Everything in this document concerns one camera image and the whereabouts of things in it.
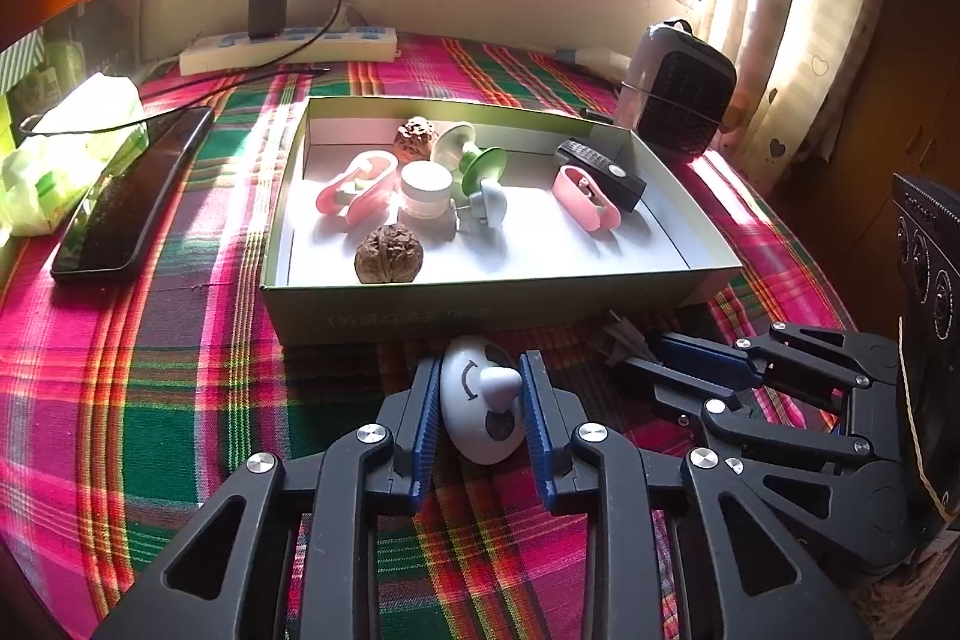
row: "plastic bag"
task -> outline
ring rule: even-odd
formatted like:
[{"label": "plastic bag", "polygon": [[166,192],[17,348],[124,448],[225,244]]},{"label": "plastic bag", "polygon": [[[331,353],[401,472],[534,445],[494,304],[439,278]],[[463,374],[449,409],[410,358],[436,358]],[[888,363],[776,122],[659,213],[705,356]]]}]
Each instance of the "plastic bag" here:
[{"label": "plastic bag", "polygon": [[[126,77],[91,76],[34,131],[109,128],[143,117],[136,85]],[[95,134],[33,136],[0,162],[0,245],[7,237],[53,233],[131,135],[147,148],[144,124]]]}]

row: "cardboard box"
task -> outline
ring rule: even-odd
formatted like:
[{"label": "cardboard box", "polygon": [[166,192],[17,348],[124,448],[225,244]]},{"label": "cardboard box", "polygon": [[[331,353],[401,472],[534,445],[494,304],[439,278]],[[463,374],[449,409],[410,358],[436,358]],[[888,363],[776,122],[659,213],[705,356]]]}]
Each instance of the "cardboard box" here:
[{"label": "cardboard box", "polygon": [[[471,122],[482,148],[510,160],[500,231],[402,218],[424,244],[414,282],[360,285],[353,252],[377,225],[317,214],[320,187],[365,149],[389,149],[397,125],[424,116]],[[576,137],[647,188],[613,232],[587,234],[553,199],[554,151]],[[269,227],[261,290],[285,346],[419,338],[569,323],[608,309],[659,311],[708,300],[740,268],[693,198],[635,134],[549,112],[392,97],[310,100]]]}]

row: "table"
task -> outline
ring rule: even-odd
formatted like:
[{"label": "table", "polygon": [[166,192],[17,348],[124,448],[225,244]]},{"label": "table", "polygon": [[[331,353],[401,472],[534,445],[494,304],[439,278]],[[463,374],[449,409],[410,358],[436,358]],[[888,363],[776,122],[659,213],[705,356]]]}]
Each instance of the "table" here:
[{"label": "table", "polygon": [[[166,78],[162,87],[180,77]],[[160,111],[238,76],[214,76]],[[309,95],[464,98],[575,114],[609,112],[607,83],[505,47],[403,36],[392,64],[282,74],[216,101],[216,124],[129,287],[58,290],[55,238],[26,242],[0,293],[0,534],[56,619],[77,638],[130,587],[198,504],[250,453],[296,458],[372,420],[440,341],[280,349],[257,290],[272,198]],[[851,327],[824,275],[764,203],[709,153],[677,176],[723,232],[743,271],[709,304],[661,325],[727,343],[772,320]],[[614,394],[589,324],[491,335],[544,352],[554,384],[638,446],[688,448],[688,431]],[[770,420],[823,426],[768,389]],[[583,517],[539,504],[526,453],[493,467],[440,442],[434,490],[413,520],[385,521],[378,566],[383,637],[577,638]],[[656,525],[665,549],[664,526]],[[299,547],[302,557],[304,548]],[[664,621],[676,601],[662,573]],[[295,570],[292,605],[299,601]]]}]

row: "string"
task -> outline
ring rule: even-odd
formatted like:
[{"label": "string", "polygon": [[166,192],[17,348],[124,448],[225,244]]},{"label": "string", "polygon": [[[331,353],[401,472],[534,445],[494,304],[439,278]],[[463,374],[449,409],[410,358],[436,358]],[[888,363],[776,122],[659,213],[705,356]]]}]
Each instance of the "string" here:
[{"label": "string", "polygon": [[920,473],[920,482],[923,483],[926,493],[930,495],[930,500],[933,501],[933,506],[936,507],[940,517],[944,519],[944,522],[952,524],[957,517],[960,516],[960,512],[950,514],[940,497],[937,496],[937,492],[934,490],[933,485],[931,485],[930,480],[928,480],[928,477],[926,477],[925,471],[923,471],[923,456],[920,454],[920,437],[917,434],[917,424],[913,420],[913,404],[910,402],[910,383],[906,377],[906,362],[904,362],[904,319],[902,317],[898,322],[898,331],[899,339],[896,343],[896,348],[898,348],[899,360],[901,360],[901,372],[904,373],[906,419],[910,424],[910,437],[913,438],[913,450],[917,457],[917,471]]}]

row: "wooden cabinet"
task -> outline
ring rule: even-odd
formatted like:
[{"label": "wooden cabinet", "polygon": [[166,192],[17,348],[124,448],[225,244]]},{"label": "wooden cabinet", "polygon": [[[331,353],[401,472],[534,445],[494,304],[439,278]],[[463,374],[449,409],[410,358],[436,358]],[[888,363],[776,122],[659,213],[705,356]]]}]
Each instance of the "wooden cabinet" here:
[{"label": "wooden cabinet", "polygon": [[829,163],[770,202],[863,330],[896,335],[894,172],[960,191],[960,0],[884,0]]}]

